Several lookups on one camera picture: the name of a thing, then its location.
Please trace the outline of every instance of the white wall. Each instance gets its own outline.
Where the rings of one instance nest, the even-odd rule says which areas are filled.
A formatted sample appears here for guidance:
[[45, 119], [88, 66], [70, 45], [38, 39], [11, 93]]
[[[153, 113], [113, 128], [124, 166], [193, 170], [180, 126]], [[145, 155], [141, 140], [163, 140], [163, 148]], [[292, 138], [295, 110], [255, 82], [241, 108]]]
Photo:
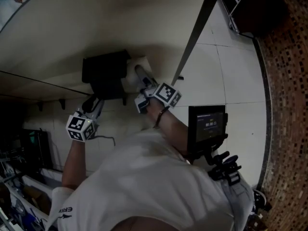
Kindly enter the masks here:
[[157, 79], [172, 78], [202, 2], [30, 0], [0, 33], [0, 70], [89, 90], [82, 59], [127, 49], [146, 55]]

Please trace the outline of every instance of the floor tile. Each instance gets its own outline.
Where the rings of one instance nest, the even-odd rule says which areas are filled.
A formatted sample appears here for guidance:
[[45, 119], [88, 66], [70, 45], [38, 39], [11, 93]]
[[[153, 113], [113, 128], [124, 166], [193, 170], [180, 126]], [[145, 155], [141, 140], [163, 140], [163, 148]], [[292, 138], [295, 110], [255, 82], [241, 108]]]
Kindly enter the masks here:
[[115, 111], [115, 110], [127, 110], [136, 108], [135, 98], [138, 96], [136, 94], [128, 94], [126, 98], [126, 105], [123, 105], [122, 99], [105, 100], [103, 111]]
[[[129, 135], [153, 126], [146, 115], [139, 114], [135, 108], [125, 112], [104, 111], [98, 119], [98, 124], [97, 135], [114, 137], [116, 144]], [[106, 153], [114, 147], [112, 139], [99, 138], [98, 141], [100, 150]]]
[[202, 30], [202, 33], [199, 36], [197, 44], [215, 44], [214, 35], [212, 28], [209, 24], [209, 21], [206, 23], [205, 27]]
[[98, 151], [88, 151], [86, 145], [86, 169], [87, 171], [96, 171], [103, 161], [103, 153]]
[[170, 108], [169, 111], [182, 123], [188, 126], [188, 106]]
[[258, 183], [265, 148], [266, 107], [261, 103], [227, 104], [230, 155], [238, 155], [242, 176], [251, 186]]
[[86, 141], [86, 154], [87, 152], [98, 152], [100, 150], [98, 139], [93, 140], [87, 140]]
[[225, 103], [225, 92], [217, 48], [215, 45], [196, 44], [175, 88], [182, 97], [177, 106]]
[[213, 32], [215, 44], [256, 51], [251, 39], [238, 35], [229, 29], [229, 19], [220, 0], [216, 2], [208, 22]]
[[227, 103], [265, 101], [257, 54], [234, 47], [217, 46]]
[[218, 148], [218, 153], [222, 154], [227, 151], [227, 144], [228, 144], [228, 139], [225, 139], [222, 143], [222, 145]]

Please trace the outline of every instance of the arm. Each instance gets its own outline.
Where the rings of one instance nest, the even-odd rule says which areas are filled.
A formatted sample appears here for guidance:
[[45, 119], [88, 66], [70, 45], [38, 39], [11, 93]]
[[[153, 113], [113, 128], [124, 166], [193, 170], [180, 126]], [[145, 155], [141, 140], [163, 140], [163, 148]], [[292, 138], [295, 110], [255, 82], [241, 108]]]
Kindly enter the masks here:
[[[155, 98], [150, 99], [150, 105], [147, 107], [148, 116], [156, 122], [159, 113], [164, 106]], [[161, 116], [158, 124], [165, 134], [167, 141], [175, 147], [182, 155], [187, 154], [188, 127], [178, 120], [170, 111], [166, 111]]]
[[73, 140], [63, 170], [63, 187], [75, 190], [86, 179], [85, 154], [85, 143]]

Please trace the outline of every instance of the wire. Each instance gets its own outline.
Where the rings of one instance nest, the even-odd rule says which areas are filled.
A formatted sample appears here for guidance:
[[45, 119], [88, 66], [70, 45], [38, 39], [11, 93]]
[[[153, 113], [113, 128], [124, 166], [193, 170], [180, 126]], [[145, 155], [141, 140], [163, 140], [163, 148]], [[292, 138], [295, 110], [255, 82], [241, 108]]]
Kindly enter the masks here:
[[114, 137], [108, 137], [108, 136], [103, 136], [103, 135], [97, 135], [97, 136], [93, 136], [93, 137], [90, 137], [88, 140], [93, 140], [93, 139], [96, 139], [96, 138], [105, 138], [105, 139], [112, 139], [113, 142], [114, 142], [114, 146], [116, 146], [116, 141], [114, 139]]

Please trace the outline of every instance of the screen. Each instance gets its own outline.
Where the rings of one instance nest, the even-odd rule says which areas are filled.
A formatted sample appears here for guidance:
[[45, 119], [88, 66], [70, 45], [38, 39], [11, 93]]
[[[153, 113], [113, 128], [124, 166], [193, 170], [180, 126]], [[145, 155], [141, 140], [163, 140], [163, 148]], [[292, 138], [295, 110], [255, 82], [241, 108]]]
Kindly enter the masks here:
[[197, 115], [196, 142], [222, 134], [223, 113]]

